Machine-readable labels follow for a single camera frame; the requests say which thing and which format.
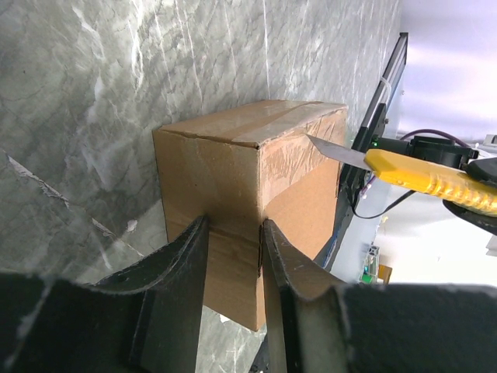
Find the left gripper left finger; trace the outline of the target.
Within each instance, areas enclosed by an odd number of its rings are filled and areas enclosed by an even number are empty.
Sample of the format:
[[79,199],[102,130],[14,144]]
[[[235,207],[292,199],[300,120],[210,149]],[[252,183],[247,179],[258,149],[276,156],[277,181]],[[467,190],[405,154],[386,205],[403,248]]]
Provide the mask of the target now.
[[1,275],[3,372],[192,372],[209,221],[96,284]]

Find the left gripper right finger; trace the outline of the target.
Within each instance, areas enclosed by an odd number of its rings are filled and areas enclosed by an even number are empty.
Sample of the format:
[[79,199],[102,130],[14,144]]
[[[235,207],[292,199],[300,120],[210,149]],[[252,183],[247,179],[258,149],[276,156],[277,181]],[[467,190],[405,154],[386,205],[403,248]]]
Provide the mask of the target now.
[[494,372],[496,290],[347,284],[260,229],[273,372]]

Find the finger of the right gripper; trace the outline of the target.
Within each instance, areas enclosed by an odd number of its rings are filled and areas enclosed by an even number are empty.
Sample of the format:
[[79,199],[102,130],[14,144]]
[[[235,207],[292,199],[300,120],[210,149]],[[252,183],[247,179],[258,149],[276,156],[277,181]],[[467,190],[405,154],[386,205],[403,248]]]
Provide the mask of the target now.
[[497,217],[470,211],[448,200],[443,200],[443,206],[457,218],[483,229],[492,235],[497,235]]
[[465,172],[476,181],[497,180],[497,158],[476,159],[469,162]]

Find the yellow utility knife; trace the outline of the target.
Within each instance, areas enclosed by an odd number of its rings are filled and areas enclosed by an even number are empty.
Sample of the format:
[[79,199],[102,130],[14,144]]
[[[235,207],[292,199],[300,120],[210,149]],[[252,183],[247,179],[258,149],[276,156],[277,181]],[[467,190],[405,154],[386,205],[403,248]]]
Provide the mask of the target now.
[[313,136],[308,138],[324,156],[371,172],[385,183],[496,216],[496,188],[472,179],[462,170],[384,149],[373,148],[362,153]]

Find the brown cardboard express box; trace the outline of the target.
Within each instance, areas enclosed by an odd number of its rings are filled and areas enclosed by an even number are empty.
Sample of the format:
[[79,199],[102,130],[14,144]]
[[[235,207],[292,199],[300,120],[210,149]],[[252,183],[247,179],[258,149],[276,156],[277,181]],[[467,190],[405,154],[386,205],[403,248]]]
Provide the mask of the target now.
[[315,258],[331,238],[340,165],[312,144],[342,144],[343,103],[263,100],[166,124],[152,134],[169,239],[210,220],[203,303],[258,330],[266,321],[259,230],[273,220]]

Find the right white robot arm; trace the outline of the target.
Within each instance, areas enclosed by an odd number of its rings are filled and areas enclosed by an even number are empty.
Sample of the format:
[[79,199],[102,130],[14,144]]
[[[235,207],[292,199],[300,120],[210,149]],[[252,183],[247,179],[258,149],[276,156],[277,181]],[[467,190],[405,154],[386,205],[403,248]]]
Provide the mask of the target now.
[[496,159],[480,159],[479,151],[456,138],[423,137],[410,141],[372,140],[368,152],[383,160],[375,175],[388,183],[402,174],[401,185],[443,199],[456,217],[496,233]]

